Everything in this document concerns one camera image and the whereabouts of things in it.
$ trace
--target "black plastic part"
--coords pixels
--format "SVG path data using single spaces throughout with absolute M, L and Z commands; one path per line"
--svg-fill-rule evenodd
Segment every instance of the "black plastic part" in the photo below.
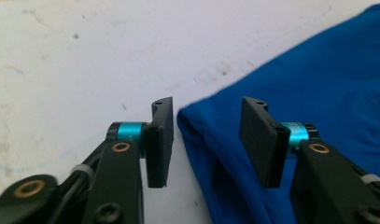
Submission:
M 61 198 L 55 177 L 24 178 L 0 195 L 0 224 L 45 223 Z
M 283 173 L 290 130 L 267 112 L 268 105 L 244 97 L 240 123 L 240 139 L 261 185 L 278 188 Z
M 121 122 L 114 122 L 110 125 L 106 134 L 106 141 L 117 140 L 118 130 L 120 129 Z
M 380 223 L 378 198 L 322 141 L 300 143 L 290 199 L 298 223 Z
M 106 144 L 82 223 L 143 222 L 143 190 L 137 146 L 129 141 Z
M 152 104 L 152 122 L 143 126 L 142 146 L 146 151 L 148 187 L 166 186 L 173 144 L 173 99 Z
M 308 131 L 309 139 L 306 140 L 320 140 L 320 135 L 318 134 L 318 130 L 312 123 L 303 123 L 306 131 Z

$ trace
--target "bolt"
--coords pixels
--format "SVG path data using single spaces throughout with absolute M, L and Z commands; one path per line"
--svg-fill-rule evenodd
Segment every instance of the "bolt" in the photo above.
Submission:
M 379 206 L 369 206 L 361 204 L 358 207 L 359 214 L 365 218 L 368 223 L 380 224 L 380 207 Z
M 100 205 L 94 213 L 94 221 L 98 224 L 113 224 L 120 220 L 121 209 L 116 203 Z

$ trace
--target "blue fabric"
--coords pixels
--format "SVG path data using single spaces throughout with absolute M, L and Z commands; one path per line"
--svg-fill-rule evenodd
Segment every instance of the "blue fabric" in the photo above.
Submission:
M 267 102 L 278 121 L 312 122 L 326 143 L 380 176 L 380 5 L 177 115 L 214 223 L 295 223 L 296 161 L 286 161 L 280 189 L 260 187 L 238 137 L 243 96 Z

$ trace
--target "white table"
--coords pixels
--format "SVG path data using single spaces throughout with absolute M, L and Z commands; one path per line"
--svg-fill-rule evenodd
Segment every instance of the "white table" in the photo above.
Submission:
M 113 121 L 167 96 L 176 114 L 376 2 L 0 0 L 0 193 L 62 182 Z M 167 188 L 142 161 L 146 223 L 211 223 L 175 128 Z

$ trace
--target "white cable tie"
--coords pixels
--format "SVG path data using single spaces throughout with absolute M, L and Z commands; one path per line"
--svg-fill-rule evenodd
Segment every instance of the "white cable tie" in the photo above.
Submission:
M 370 184 L 372 182 L 380 182 L 380 177 L 377 175 L 373 175 L 373 174 L 367 174 L 367 175 L 362 176 L 361 180 L 365 184 Z
M 71 173 L 74 173 L 75 171 L 82 171 L 85 174 L 87 174 L 88 178 L 90 180 L 90 183 L 93 180 L 94 171 L 93 171 L 93 169 L 89 165 L 87 165 L 87 164 L 78 164 L 75 167 L 73 167 L 73 169 L 71 169 Z

